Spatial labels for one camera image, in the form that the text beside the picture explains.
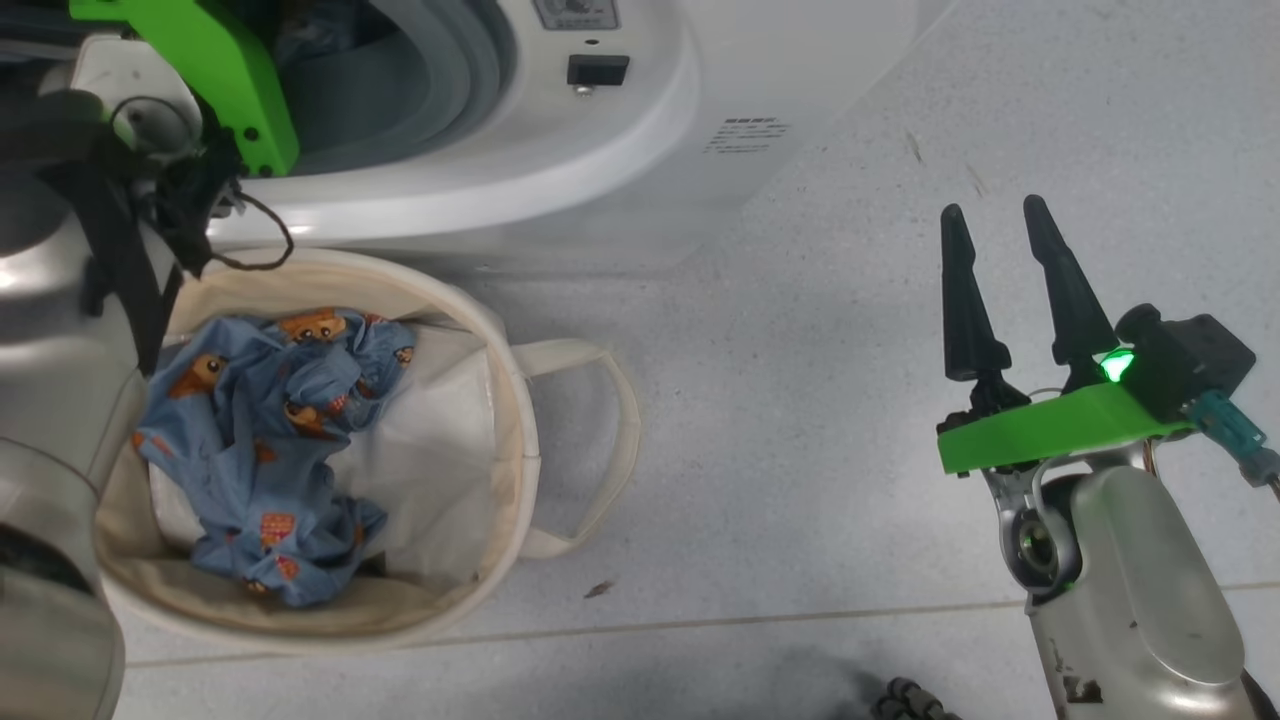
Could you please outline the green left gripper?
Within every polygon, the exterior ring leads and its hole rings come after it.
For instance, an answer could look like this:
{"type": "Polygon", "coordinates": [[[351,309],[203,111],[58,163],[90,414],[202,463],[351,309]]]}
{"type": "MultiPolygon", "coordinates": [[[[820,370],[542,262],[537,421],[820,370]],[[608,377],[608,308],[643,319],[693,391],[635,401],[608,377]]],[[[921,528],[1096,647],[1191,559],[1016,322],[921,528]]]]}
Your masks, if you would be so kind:
{"type": "Polygon", "coordinates": [[[276,67],[262,41],[219,1],[72,1],[76,20],[123,22],[236,133],[252,176],[284,177],[300,159],[276,67]]]}

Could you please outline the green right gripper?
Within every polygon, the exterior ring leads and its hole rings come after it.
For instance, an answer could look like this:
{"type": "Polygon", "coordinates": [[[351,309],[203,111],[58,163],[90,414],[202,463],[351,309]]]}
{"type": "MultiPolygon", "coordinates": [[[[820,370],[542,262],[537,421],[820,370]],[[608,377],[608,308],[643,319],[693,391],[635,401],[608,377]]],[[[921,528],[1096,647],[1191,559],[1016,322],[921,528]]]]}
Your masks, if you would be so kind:
{"type": "Polygon", "coordinates": [[[1053,360],[1068,368],[1062,391],[1071,393],[1033,404],[1002,378],[1012,360],[991,325],[963,210],[950,204],[940,218],[943,369],[951,380],[977,383],[972,407],[938,425],[943,471],[1015,468],[1190,430],[1187,419],[1160,420],[1110,380],[1098,359],[1120,341],[1085,273],[1039,195],[1025,197],[1023,213],[1032,255],[1044,273],[1053,360]]]}

